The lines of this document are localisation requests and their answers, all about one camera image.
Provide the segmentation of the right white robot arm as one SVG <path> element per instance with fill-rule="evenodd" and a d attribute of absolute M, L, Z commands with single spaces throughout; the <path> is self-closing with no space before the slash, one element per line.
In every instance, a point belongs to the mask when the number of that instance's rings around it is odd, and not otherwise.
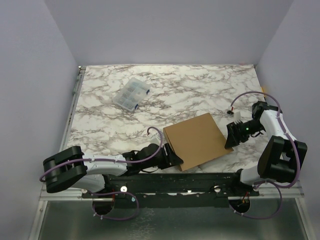
<path fill-rule="evenodd" d="M 230 182 L 229 189 L 236 196 L 246 192 L 248 185 L 267 180 L 279 183 L 280 188 L 294 185 L 308 150 L 306 143 L 298 141 L 290 133 L 283 121 L 282 111 L 277 106 L 258 101 L 252 105 L 251 110 L 251 120 L 243 122 L 235 119 L 226 125 L 227 139 L 224 148 L 236 147 L 263 132 L 268 137 L 268 143 L 257 165 L 238 170 L 239 178 Z"/>

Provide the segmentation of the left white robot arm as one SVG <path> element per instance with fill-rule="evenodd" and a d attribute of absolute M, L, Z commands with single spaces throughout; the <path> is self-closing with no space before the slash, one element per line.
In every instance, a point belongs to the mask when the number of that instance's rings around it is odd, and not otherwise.
<path fill-rule="evenodd" d="M 45 183 L 49 194 L 69 188 L 84 189 L 103 198 L 111 190 L 106 175 L 132 176 L 148 168 L 160 170 L 183 164 L 169 144 L 151 143 L 141 150 L 132 150 L 116 156 L 95 156 L 82 152 L 80 146 L 72 146 L 43 161 Z"/>

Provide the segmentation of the brown cardboard box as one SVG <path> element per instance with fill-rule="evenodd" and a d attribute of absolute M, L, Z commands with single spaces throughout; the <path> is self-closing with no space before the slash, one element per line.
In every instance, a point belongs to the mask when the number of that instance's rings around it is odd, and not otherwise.
<path fill-rule="evenodd" d="M 234 150 L 225 148 L 226 138 L 210 113 L 163 128 L 166 142 L 183 160 L 180 171 L 187 171 Z"/>

